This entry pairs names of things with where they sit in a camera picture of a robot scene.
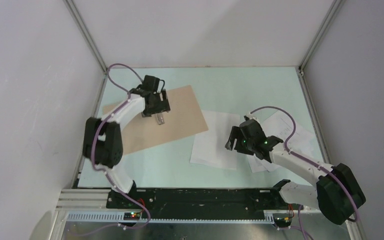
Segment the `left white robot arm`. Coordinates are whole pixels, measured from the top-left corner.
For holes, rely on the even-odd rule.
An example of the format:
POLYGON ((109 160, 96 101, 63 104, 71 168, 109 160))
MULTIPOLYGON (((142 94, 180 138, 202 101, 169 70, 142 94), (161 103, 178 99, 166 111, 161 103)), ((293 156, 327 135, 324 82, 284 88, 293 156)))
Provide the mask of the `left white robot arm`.
POLYGON ((171 110, 165 89, 166 82, 145 75, 141 84, 127 92, 127 98, 101 118, 86 120, 82 155, 91 161, 92 168, 102 172, 114 191, 120 193, 118 201, 125 208, 133 208, 138 194, 131 190, 134 180, 126 173, 118 175, 115 167, 120 163, 124 148, 122 130, 134 117, 150 118, 171 110))

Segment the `metal folder clip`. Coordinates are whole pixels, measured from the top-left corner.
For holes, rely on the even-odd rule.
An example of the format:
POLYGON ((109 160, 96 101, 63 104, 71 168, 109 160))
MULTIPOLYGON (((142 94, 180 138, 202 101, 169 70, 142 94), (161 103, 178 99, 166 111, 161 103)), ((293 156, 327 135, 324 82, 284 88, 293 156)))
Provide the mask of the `metal folder clip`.
POLYGON ((164 116, 162 113, 157 113, 155 118, 158 125, 163 125, 165 123, 164 116))

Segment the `white paper sheet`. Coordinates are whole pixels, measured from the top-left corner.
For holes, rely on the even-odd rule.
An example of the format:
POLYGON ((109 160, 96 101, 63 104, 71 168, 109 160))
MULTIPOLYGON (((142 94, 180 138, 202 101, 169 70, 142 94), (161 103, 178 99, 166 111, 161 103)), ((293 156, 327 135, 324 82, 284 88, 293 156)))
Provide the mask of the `white paper sheet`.
POLYGON ((236 170, 238 154, 227 150, 225 145, 232 127, 239 125, 240 116, 209 110, 203 110, 202 114, 208 130, 195 135, 189 162, 218 169, 236 170))

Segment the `brown cardboard folder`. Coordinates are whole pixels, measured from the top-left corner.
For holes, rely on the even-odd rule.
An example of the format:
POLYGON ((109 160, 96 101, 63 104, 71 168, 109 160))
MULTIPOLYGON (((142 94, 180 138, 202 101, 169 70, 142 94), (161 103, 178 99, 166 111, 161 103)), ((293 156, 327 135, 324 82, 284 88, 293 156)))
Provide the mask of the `brown cardboard folder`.
POLYGON ((166 97, 170 110, 145 117, 139 110, 144 101, 131 94, 123 114, 136 114, 121 128, 123 154, 128 155, 151 147, 190 137, 209 130, 191 85, 170 89, 166 97))

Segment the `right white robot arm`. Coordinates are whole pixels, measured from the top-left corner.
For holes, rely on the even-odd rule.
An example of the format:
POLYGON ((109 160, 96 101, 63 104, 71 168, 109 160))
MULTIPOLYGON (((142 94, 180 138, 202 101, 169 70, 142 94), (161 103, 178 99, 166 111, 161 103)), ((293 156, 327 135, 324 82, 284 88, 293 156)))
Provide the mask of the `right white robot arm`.
POLYGON ((271 204, 284 209, 289 204, 320 210, 332 223, 341 225, 367 201, 352 170, 345 164, 331 165, 314 160, 287 148, 277 136, 267 136, 260 123, 248 118, 233 126, 225 148, 257 157, 283 167, 304 179, 302 185, 291 180, 278 184, 271 194, 271 204))

